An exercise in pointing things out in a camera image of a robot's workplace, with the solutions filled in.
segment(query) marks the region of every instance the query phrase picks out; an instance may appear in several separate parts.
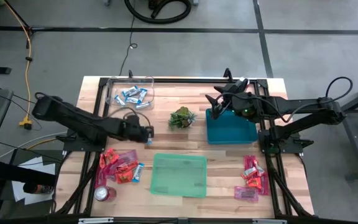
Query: wooden tabletop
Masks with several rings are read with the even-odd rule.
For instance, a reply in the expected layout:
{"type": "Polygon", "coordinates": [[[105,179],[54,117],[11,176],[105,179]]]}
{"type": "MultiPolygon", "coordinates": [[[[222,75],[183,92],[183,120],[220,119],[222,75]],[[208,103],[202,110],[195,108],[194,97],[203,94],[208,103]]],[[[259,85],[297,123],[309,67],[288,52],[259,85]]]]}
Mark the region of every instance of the wooden tabletop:
{"type": "MultiPolygon", "coordinates": [[[[84,77],[77,107],[93,112],[100,77],[84,77]]],[[[287,98],[284,81],[268,78],[270,95],[287,98]]],[[[196,218],[273,218],[271,195],[259,196],[257,203],[234,200],[234,186],[245,186],[240,173],[244,170],[243,157],[255,155],[266,170],[265,158],[258,142],[240,145],[209,145],[206,139],[205,110],[210,107],[205,94],[218,96],[214,84],[154,83],[154,108],[144,111],[155,130],[150,146],[135,142],[108,139],[106,148],[118,153],[136,149],[139,162],[145,164],[140,183],[117,184],[108,180],[107,185],[117,190],[113,202],[93,200],[92,216],[104,217],[196,217],[196,218]],[[196,122],[188,129],[171,130],[170,113],[181,106],[194,112],[196,122]],[[153,157],[156,153],[202,155],[208,159],[207,196],[205,198],[154,195],[150,193],[153,157]]],[[[62,165],[57,184],[59,209],[78,185],[84,152],[73,152],[62,165]]],[[[293,154],[282,155],[287,185],[306,211],[313,213],[305,172],[299,158],[293,154]]],[[[283,197],[277,186],[280,208],[284,211],[283,197]]],[[[84,191],[81,211],[85,207],[88,189],[84,191]]]]}

